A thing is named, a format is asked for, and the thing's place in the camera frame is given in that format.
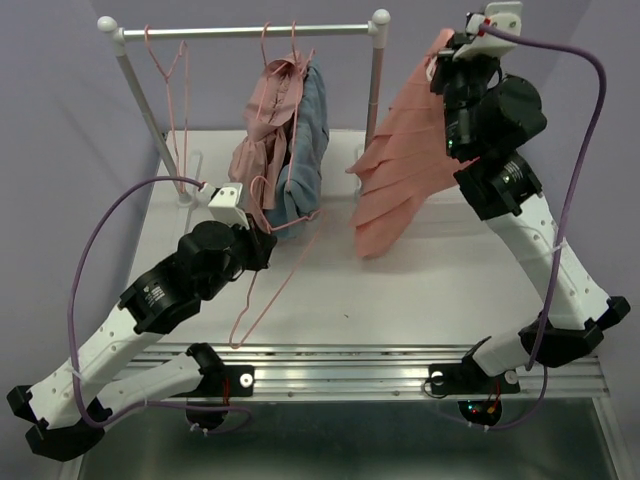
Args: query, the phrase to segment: ruffled pink cloth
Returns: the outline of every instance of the ruffled pink cloth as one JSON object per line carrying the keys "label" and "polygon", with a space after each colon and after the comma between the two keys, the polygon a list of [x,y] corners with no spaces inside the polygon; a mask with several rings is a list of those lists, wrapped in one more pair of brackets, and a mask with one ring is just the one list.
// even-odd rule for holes
{"label": "ruffled pink cloth", "polygon": [[[253,179],[265,177],[269,183],[257,181],[253,190],[262,210],[275,208],[275,187],[288,145],[286,130],[302,99],[307,65],[300,52],[269,63],[244,111],[247,136],[233,152],[229,179],[242,183],[249,195]],[[247,211],[267,231],[259,209],[247,198]]]}
{"label": "ruffled pink cloth", "polygon": [[384,255],[430,195],[456,185],[461,168],[445,151],[442,97],[430,92],[426,68],[453,30],[443,29],[396,96],[358,161],[347,170],[362,181],[355,228],[359,257]]}

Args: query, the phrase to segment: clothes rack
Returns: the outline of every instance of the clothes rack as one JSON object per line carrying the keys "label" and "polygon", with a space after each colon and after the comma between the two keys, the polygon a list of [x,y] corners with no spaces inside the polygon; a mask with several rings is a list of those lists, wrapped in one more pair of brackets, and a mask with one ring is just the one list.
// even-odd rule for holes
{"label": "clothes rack", "polygon": [[[387,10],[376,10],[367,23],[353,25],[296,25],[294,26],[269,26],[265,32],[266,37],[288,37],[295,28],[295,34],[300,37],[325,36],[325,35],[368,35],[373,39],[373,52],[371,57],[371,80],[369,83],[369,102],[367,108],[367,126],[365,133],[365,146],[373,138],[378,117],[378,98],[380,96],[380,77],[382,74],[382,61],[384,49],[387,44],[389,22],[391,16]],[[126,51],[128,42],[144,41],[144,30],[125,30],[118,27],[118,23],[112,17],[100,17],[98,29],[107,34],[111,39],[115,55],[120,69],[129,84],[131,93],[140,108],[140,112],[151,132],[153,142],[160,153],[169,175],[177,176],[177,169],[173,157],[158,127],[149,102],[138,81],[133,65]],[[185,29],[149,29],[147,34],[153,40],[189,40],[203,38],[251,38],[260,37],[264,27],[237,27],[237,28],[185,28]],[[181,192],[180,186],[175,183],[180,202],[189,203],[191,200],[188,192]]]}

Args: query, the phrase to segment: purple-gray wall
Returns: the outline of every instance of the purple-gray wall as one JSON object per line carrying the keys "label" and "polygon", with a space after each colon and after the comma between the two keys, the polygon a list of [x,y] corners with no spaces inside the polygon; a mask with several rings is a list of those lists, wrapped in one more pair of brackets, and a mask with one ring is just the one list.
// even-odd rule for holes
{"label": "purple-gray wall", "polygon": [[[8,0],[0,15],[0,392],[68,356],[66,302],[99,216],[155,169],[151,142],[86,0]],[[86,338],[124,287],[145,195],[117,213],[80,289]],[[0,478],[56,478],[31,454],[26,422],[0,408]]]}
{"label": "purple-gray wall", "polygon": [[[391,13],[391,29],[382,82],[381,108],[386,109],[420,61],[440,28],[462,28],[465,13],[479,8],[478,0],[91,0],[99,15],[110,15],[125,28],[233,27],[322,23],[366,23],[377,8]],[[553,41],[570,38],[589,0],[530,0],[525,2],[524,31]],[[154,42],[163,65],[177,42]],[[192,55],[190,124],[201,129],[244,128],[242,111],[262,70],[258,39],[219,39],[189,42]],[[298,45],[317,50],[328,89],[331,128],[364,128],[371,39],[367,37],[302,38]],[[288,39],[267,39],[269,59],[286,55]],[[159,119],[168,125],[164,84],[143,44],[128,48],[140,81]],[[507,64],[541,86],[555,57],[518,52]],[[182,70],[176,72],[174,101],[182,118]]]}
{"label": "purple-gray wall", "polygon": [[[593,0],[571,39],[600,57],[609,88],[575,195],[567,238],[594,279],[608,293],[625,295],[632,304],[624,323],[606,333],[599,354],[640,477],[639,16],[637,0]],[[559,59],[543,90],[549,125],[532,142],[527,158],[539,173],[556,214],[596,93],[593,68],[567,55]]]}

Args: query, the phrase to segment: clothing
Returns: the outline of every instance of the clothing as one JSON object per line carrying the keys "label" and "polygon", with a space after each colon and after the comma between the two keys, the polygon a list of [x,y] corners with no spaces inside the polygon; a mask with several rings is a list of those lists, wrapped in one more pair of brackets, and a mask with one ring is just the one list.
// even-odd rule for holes
{"label": "clothing", "polygon": [[461,168],[445,150],[442,97],[431,93],[426,68],[453,35],[443,29],[378,126],[371,144],[347,170],[362,182],[351,218],[359,257],[384,255],[427,198],[456,185]]}
{"label": "clothing", "polygon": [[256,205],[247,194],[246,210],[257,225],[267,231],[262,210],[275,207],[275,188],[287,148],[286,131],[303,91],[307,60],[300,52],[274,60],[265,66],[244,111],[247,136],[233,152],[229,179],[249,192],[253,180]]}
{"label": "clothing", "polygon": [[[285,165],[280,172],[275,189],[275,208],[265,211],[272,227],[285,225],[318,210],[322,181],[320,164],[328,143],[326,88],[318,64],[313,60],[304,81],[295,142],[289,142],[293,163]],[[287,188],[290,169],[291,182]],[[303,229],[303,222],[299,222],[274,233],[280,238],[292,238]]]}

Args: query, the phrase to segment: robotic arm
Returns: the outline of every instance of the robotic arm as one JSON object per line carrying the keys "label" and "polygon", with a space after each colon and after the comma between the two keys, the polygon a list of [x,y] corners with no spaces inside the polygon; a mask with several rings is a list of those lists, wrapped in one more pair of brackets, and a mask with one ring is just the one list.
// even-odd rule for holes
{"label": "robotic arm", "polygon": [[[522,4],[495,2],[467,16],[466,31],[456,33],[427,70],[432,92],[445,105],[447,154],[466,162],[454,176],[478,217],[504,241],[544,300],[551,277],[556,223],[542,185],[516,152],[544,130],[540,95],[527,80],[503,75],[500,57],[515,44],[485,35],[480,25],[520,34]],[[495,86],[488,85],[498,76]],[[623,297],[609,296],[589,276],[566,241],[548,322],[535,360],[559,367],[591,353],[603,332],[629,312]],[[458,364],[432,365],[436,395],[489,391],[493,377],[526,365],[540,319],[489,336]]]}
{"label": "robotic arm", "polygon": [[242,205],[242,185],[209,190],[214,221],[202,222],[178,242],[177,251],[142,274],[120,297],[107,320],[79,349],[80,369],[70,360],[33,386],[7,396],[14,414],[33,423],[26,437],[34,453],[67,461],[82,455],[104,436],[81,418],[72,375],[91,418],[104,421],[139,402],[193,392],[222,396],[223,380],[234,396],[250,395],[250,366],[225,366],[208,344],[194,344],[171,361],[123,380],[112,379],[149,345],[200,311],[245,270],[268,267],[276,237],[255,227]]}

